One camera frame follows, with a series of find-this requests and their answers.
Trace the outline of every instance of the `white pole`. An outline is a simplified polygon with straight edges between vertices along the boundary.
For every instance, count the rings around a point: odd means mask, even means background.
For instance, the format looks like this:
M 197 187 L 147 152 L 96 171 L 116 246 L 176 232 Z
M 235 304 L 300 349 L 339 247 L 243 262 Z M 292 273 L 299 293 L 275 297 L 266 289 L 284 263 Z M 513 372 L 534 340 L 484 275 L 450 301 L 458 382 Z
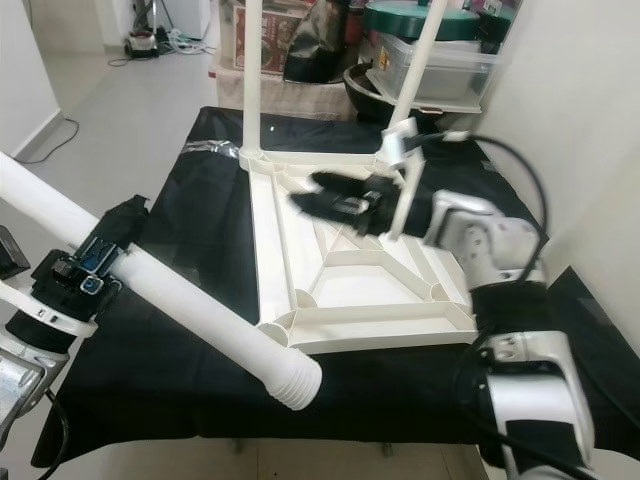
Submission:
M 416 92 L 420 86 L 424 69 L 427 67 L 429 55 L 431 55 L 431 49 L 436 40 L 436 35 L 438 34 L 444 11 L 447 8 L 447 3 L 448 0 L 433 0 L 429 6 L 429 14 L 425 20 L 424 27 L 422 27 L 422 33 L 420 33 L 411 65 L 409 65 L 407 76 L 402 84 L 398 102 L 393 109 L 389 127 L 409 116 L 411 104 L 416 98 Z
M 244 19 L 244 120 L 241 154 L 260 154 L 260 75 L 262 70 L 262 0 L 247 0 Z
M 0 153 L 0 197 L 77 248 L 98 220 Z M 251 326 L 138 246 L 118 258 L 113 274 L 131 290 L 260 379 L 293 410 L 315 397 L 320 366 Z

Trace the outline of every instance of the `table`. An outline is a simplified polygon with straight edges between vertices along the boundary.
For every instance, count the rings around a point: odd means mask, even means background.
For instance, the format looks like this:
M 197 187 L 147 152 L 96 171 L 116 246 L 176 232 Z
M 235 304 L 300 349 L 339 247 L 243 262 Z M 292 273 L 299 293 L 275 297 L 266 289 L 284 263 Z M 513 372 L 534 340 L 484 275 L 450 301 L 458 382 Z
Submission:
M 263 147 L 370 153 L 378 125 L 264 115 Z M 242 113 L 203 108 L 189 141 L 240 145 Z M 478 195 L 507 215 L 533 220 L 476 145 L 425 152 L 423 184 Z M 210 295 L 255 324 L 258 320 L 251 203 L 246 172 L 219 153 L 178 158 L 156 201 L 141 244 Z M 636 415 L 640 360 L 597 302 L 568 270 L 550 287 L 556 322 L 572 347 Z M 376 442 L 467 443 L 480 434 L 450 397 L 451 375 L 465 345 L 317 355 L 323 385 L 310 407 L 292 412 L 262 384 L 129 290 L 82 345 L 60 389 L 72 459 L 107 444 L 143 439 L 307 438 Z M 598 448 L 640 458 L 640 436 L 583 378 Z M 48 466 L 60 428 L 50 415 L 33 456 Z

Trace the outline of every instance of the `white cable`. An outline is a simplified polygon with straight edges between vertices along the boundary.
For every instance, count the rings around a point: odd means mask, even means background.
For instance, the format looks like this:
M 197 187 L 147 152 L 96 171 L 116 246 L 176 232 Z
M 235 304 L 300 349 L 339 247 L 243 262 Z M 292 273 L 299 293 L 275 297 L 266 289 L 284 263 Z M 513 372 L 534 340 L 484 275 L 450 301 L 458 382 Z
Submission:
M 183 55 L 201 55 L 203 53 L 211 53 L 209 50 L 215 50 L 204 42 L 192 40 L 177 28 L 172 28 L 168 33 L 169 46 L 176 53 Z

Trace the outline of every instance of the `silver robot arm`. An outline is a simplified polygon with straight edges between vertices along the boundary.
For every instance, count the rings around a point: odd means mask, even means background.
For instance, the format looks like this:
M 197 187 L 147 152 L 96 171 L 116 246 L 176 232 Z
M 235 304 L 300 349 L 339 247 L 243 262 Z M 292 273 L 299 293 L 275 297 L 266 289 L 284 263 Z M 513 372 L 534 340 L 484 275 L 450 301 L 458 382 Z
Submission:
M 312 179 L 322 189 L 292 200 L 361 235 L 402 233 L 450 251 L 465 273 L 483 337 L 473 352 L 483 375 L 471 389 L 478 408 L 470 415 L 490 434 L 493 448 L 481 448 L 483 456 L 510 480 L 596 478 L 589 468 L 591 415 L 567 336 L 553 328 L 545 275 L 535 258 L 539 233 L 486 200 L 417 188 L 424 160 L 411 122 L 383 134 L 386 162 L 405 172 L 402 185 L 377 175 L 357 180 L 316 172 Z

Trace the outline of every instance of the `white plastic tray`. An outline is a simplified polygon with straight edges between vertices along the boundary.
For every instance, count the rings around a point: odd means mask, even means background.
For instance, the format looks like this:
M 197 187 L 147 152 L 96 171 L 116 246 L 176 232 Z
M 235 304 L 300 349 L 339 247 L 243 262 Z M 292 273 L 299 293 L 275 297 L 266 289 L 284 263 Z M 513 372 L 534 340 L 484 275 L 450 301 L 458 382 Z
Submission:
M 331 160 L 341 165 L 332 165 Z M 319 161 L 320 164 L 309 164 Z M 476 336 L 464 277 L 451 254 L 401 237 L 358 237 L 312 219 L 288 199 L 309 174 L 366 178 L 367 155 L 264 152 L 248 161 L 261 329 L 305 353 L 470 343 Z

